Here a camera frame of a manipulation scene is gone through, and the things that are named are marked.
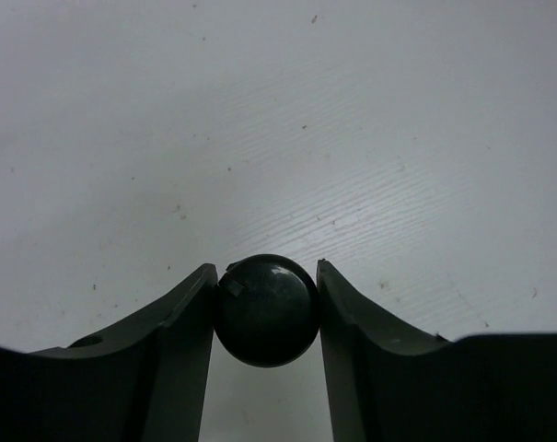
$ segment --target black plastic part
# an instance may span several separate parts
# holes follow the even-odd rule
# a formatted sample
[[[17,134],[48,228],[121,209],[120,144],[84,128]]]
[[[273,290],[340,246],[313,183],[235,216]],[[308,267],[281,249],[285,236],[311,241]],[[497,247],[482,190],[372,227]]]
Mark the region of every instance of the black plastic part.
[[[215,300],[215,331],[234,357],[281,366],[302,355],[319,330],[319,297],[295,262],[257,255],[231,264]]]
[[[196,442],[214,266],[69,348],[0,348],[0,440]]]
[[[335,442],[557,441],[557,334],[429,335],[319,262]]]

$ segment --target white surface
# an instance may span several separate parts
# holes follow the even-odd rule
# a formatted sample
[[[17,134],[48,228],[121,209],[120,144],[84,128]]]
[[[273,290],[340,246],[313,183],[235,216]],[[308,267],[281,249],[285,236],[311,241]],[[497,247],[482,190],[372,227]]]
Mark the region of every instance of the white surface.
[[[0,344],[258,252],[450,338],[557,330],[557,1],[0,1]],[[215,344],[208,387],[202,441],[331,438],[319,343]]]

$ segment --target table surface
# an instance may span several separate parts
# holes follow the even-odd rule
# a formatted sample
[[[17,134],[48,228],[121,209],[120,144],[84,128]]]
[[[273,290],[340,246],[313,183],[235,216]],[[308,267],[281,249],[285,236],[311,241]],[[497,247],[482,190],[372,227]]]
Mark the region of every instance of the table surface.
[[[557,331],[557,0],[0,2],[0,344],[260,252],[451,339]],[[319,340],[215,342],[201,440],[331,440]]]

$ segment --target black ball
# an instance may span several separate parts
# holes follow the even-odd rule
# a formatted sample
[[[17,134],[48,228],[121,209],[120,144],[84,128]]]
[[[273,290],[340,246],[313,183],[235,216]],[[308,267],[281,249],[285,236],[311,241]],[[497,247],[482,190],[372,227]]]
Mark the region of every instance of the black ball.
[[[216,288],[214,324],[230,354],[281,366],[305,353],[319,330],[319,294],[297,263],[256,255],[231,264]]]

